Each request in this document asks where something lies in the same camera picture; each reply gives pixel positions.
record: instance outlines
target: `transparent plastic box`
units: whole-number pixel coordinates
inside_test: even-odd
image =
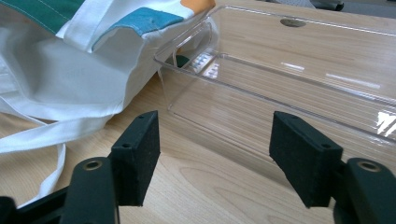
[[[396,173],[396,35],[218,7],[155,55],[168,109],[252,158],[274,111]]]

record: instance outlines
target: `bag handle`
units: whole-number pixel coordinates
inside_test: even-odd
[[[33,150],[50,146],[56,146],[58,151],[56,170],[41,183],[38,194],[32,200],[24,203],[20,207],[25,206],[28,203],[32,203],[53,192],[64,168],[66,142],[79,139],[83,136],[101,130],[105,126],[106,122],[111,118],[111,116],[105,116],[101,118],[72,119],[47,124],[41,120],[23,115],[13,108],[1,95],[0,112],[11,114],[40,125],[30,130],[0,138],[0,154]]]
[[[91,52],[93,35],[113,1],[85,0],[73,19],[66,25],[64,42],[77,49]]]

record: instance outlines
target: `screw hole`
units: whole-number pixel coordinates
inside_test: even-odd
[[[97,168],[102,166],[101,161],[89,161],[84,164],[84,170],[91,171],[96,170]]]
[[[381,171],[381,168],[379,168],[379,166],[369,161],[359,161],[358,165],[361,169],[364,169],[366,171],[375,172],[375,173]]]
[[[322,147],[331,148],[332,146],[330,146],[329,144],[322,144]]]
[[[129,144],[129,143],[124,143],[124,144],[122,144],[122,146],[123,146],[123,147],[131,147],[131,146],[132,146],[132,144]]]
[[[288,27],[303,27],[306,25],[304,21],[297,21],[295,19],[282,19],[280,23]]]

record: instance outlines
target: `white fabric bag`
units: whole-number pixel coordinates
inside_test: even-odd
[[[33,201],[53,191],[65,143],[99,131],[120,113],[156,72],[157,48],[214,6],[206,0],[86,0],[49,32],[9,2],[0,1],[0,112],[39,127],[1,138],[0,153],[57,146],[59,155],[57,170]]]

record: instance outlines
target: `wooden table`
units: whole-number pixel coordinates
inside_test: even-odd
[[[221,0],[280,14],[332,21],[381,30],[396,30],[396,21],[290,7],[257,1]],[[158,76],[106,127],[89,137],[67,144],[66,164],[57,189],[69,184],[80,161],[107,156],[111,146],[139,114],[158,110],[162,154],[143,207],[122,207],[121,223],[333,223],[330,208],[306,209],[282,179],[275,181],[265,170],[252,171],[240,162],[243,155],[225,156],[222,148],[235,146],[210,138],[176,119],[166,111]],[[21,119],[0,115],[0,135],[31,128]],[[2,155],[0,157],[0,195],[13,197],[18,204],[34,197],[38,185],[56,167],[56,150]]]

